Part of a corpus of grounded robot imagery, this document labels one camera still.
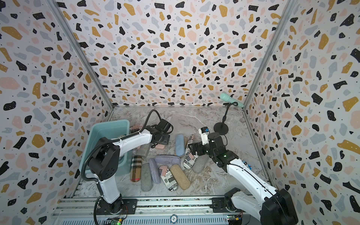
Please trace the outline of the teal plastic storage box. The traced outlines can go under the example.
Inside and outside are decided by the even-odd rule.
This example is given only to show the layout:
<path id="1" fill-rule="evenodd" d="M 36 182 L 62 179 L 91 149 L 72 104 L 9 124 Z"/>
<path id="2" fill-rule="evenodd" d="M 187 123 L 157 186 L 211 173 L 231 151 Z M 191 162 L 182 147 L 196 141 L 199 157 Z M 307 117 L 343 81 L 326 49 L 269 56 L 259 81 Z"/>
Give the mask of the teal plastic storage box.
<path id="1" fill-rule="evenodd" d="M 130 122 L 128 120 L 108 121 L 93 125 L 82 154 L 79 170 L 82 170 L 84 161 L 93 148 L 97 145 L 97 142 L 100 138 L 106 137 L 108 139 L 116 139 L 120 136 L 129 135 L 129 128 Z M 127 152 L 122 158 L 119 158 L 116 176 L 123 176 L 130 173 L 131 161 L 132 151 Z"/>

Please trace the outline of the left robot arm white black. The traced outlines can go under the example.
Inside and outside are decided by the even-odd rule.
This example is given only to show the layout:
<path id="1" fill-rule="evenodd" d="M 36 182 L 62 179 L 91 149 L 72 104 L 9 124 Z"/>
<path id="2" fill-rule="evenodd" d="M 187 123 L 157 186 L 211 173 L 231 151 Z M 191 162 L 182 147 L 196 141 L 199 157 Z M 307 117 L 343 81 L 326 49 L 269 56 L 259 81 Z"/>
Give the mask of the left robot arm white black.
<path id="1" fill-rule="evenodd" d="M 119 159 L 127 152 L 144 144 L 155 146 L 163 137 L 173 131 L 173 125 L 160 119 L 157 125 L 143 127 L 140 131 L 116 139 L 100 138 L 94 149 L 84 160 L 81 177 L 84 181 L 95 182 L 100 193 L 101 203 L 107 212 L 115 214 L 123 205 L 115 179 Z"/>

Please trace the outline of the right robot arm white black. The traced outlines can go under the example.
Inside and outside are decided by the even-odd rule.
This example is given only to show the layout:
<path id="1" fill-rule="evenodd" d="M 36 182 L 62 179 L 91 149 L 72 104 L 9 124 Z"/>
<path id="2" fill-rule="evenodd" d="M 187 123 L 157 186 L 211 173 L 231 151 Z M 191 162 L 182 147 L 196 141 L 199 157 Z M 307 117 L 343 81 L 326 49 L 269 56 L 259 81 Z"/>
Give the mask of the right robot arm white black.
<path id="1" fill-rule="evenodd" d="M 220 134 L 206 134 L 202 142 L 190 143 L 188 148 L 194 156 L 209 156 L 251 193 L 246 195 L 239 188 L 233 188 L 224 194 L 220 203 L 213 202 L 213 209 L 243 211 L 262 225 L 296 225 L 299 222 L 289 192 L 284 188 L 276 189 L 252 172 L 234 152 L 226 149 Z"/>

